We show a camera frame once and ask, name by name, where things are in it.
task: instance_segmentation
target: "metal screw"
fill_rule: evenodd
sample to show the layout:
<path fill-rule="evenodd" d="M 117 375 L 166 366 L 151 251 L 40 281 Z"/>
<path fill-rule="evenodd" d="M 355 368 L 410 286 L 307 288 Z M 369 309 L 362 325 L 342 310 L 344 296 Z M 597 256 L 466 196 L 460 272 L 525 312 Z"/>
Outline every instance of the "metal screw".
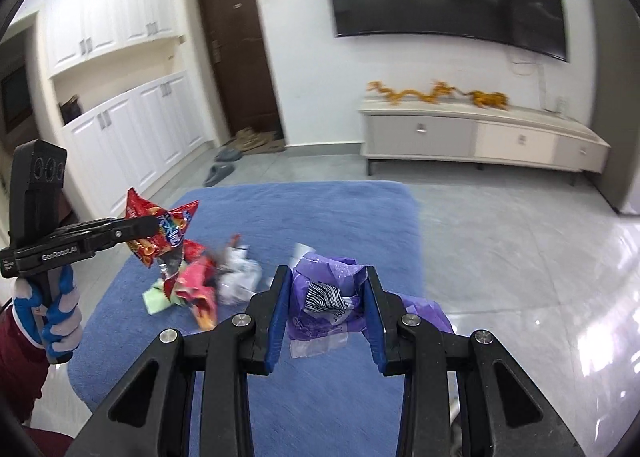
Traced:
<path fill-rule="evenodd" d="M 233 322 L 236 327 L 245 327 L 251 323 L 251 317 L 241 312 L 240 314 L 236 314 L 231 322 Z"/>
<path fill-rule="evenodd" d="M 489 331 L 480 330 L 476 332 L 476 341 L 478 343 L 488 345 L 494 341 L 494 335 L 492 335 Z"/>
<path fill-rule="evenodd" d="M 177 338 L 178 338 L 178 333 L 173 329 L 165 329 L 160 333 L 160 341 L 162 343 L 175 342 Z"/>
<path fill-rule="evenodd" d="M 420 325 L 422 319 L 417 314 L 404 314 L 402 315 L 402 323 L 404 323 L 408 327 L 415 327 L 416 325 Z"/>

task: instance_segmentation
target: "blue and white glove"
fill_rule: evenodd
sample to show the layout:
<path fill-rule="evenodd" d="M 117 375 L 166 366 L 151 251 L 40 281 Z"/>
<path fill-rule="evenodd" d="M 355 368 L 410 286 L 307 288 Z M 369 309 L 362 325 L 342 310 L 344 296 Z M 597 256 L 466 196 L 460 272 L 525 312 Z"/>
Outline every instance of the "blue and white glove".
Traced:
<path fill-rule="evenodd" d="M 49 278 L 56 278 L 57 271 L 50 271 Z M 70 265 L 62 267 L 58 277 L 60 296 L 47 310 L 42 304 L 42 295 L 38 288 L 24 278 L 18 278 L 14 285 L 14 320 L 25 338 L 35 347 L 43 348 L 42 340 L 47 342 L 47 354 L 53 358 L 75 350 L 82 338 L 82 313 L 78 309 L 80 294 L 74 286 L 74 272 Z M 49 323 L 42 332 L 38 331 L 33 317 L 33 309 L 40 308 L 46 313 Z"/>

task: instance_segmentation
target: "orange dragon toy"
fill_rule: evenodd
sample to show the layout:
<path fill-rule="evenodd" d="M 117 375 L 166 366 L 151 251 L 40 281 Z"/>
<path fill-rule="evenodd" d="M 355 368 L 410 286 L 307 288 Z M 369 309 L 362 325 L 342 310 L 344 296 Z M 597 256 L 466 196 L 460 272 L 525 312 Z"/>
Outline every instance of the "orange dragon toy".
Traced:
<path fill-rule="evenodd" d="M 471 101 L 473 101 L 474 105 L 481 108 L 496 107 L 498 109 L 507 110 L 507 105 L 509 104 L 509 98 L 506 94 L 501 92 L 489 94 L 482 91 L 471 91 L 465 93 L 457 87 L 447 84 L 447 82 L 440 81 L 433 82 L 433 88 L 429 93 L 423 93 L 415 89 L 405 89 L 402 92 L 396 92 L 389 87 L 385 87 L 382 82 L 379 81 L 369 82 L 369 84 L 367 84 L 367 91 L 378 91 L 380 94 L 385 95 L 385 98 L 392 105 L 398 105 L 402 98 L 409 95 L 415 96 L 418 100 L 424 101 L 425 103 L 437 103 L 439 97 L 451 96 L 454 92 L 463 96 L 471 97 Z"/>

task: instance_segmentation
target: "blue blanket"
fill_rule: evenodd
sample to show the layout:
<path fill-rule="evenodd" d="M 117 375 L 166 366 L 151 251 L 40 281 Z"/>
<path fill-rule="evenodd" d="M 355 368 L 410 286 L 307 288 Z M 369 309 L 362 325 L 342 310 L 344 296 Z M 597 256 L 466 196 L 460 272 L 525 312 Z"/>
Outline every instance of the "blue blanket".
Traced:
<path fill-rule="evenodd" d="M 178 204 L 199 199 L 187 237 L 220 247 L 234 233 L 249 256 L 272 277 L 289 262 L 295 243 L 326 256 L 345 256 L 376 267 L 387 291 L 424 296 L 418 207 L 399 183 L 301 182 L 203 188 Z M 192 333 L 187 308 L 146 313 L 142 293 L 159 277 L 131 257 L 86 325 L 69 363 L 76 394 L 95 410 L 160 331 Z M 221 319 L 234 311 L 223 309 Z M 196 387 L 196 396 L 201 390 Z M 285 342 L 270 377 L 250 376 L 255 453 L 261 455 L 395 455 L 402 377 L 383 377 L 361 334 L 348 347 L 292 360 Z M 197 456 L 198 419 L 191 455 Z"/>

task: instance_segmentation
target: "person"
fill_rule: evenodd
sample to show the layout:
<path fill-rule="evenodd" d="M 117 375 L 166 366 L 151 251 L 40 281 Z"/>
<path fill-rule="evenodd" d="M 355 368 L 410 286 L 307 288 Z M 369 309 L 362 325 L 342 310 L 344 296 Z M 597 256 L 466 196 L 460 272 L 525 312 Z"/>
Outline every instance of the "person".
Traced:
<path fill-rule="evenodd" d="M 18 278 L 14 284 L 13 304 L 0 315 L 0 395 L 20 423 L 31 416 L 36 399 L 42 397 L 49 355 L 59 358 L 78 347 L 82 338 L 82 314 L 78 309 L 78 289 L 73 269 L 66 265 L 50 271 L 57 278 L 60 296 L 46 310 L 47 325 L 38 331 L 32 309 L 42 306 L 37 287 Z M 62 457 L 73 439 L 67 435 L 24 428 L 45 457 Z"/>

